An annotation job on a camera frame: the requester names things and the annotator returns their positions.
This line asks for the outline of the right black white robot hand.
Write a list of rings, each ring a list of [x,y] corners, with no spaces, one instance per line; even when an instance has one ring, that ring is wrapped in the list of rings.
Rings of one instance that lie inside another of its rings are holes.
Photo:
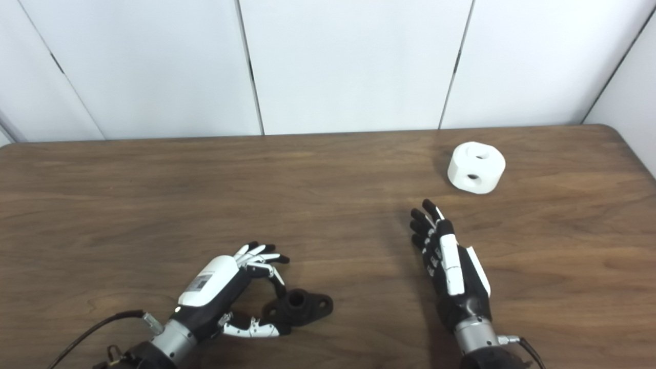
[[[452,222],[430,199],[411,211],[412,243],[437,296],[437,313],[450,332],[468,319],[493,320],[490,285],[472,247],[461,246]]]

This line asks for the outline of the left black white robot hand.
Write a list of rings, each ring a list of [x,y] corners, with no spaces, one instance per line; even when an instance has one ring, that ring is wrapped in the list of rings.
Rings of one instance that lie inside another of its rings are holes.
[[[269,280],[277,297],[285,297],[286,286],[275,262],[289,258],[275,252],[273,244],[251,241],[234,255],[219,255],[207,264],[178,299],[170,320],[178,322],[202,343],[218,335],[240,338],[273,338],[291,334],[287,324],[250,317],[231,309],[254,279]]]

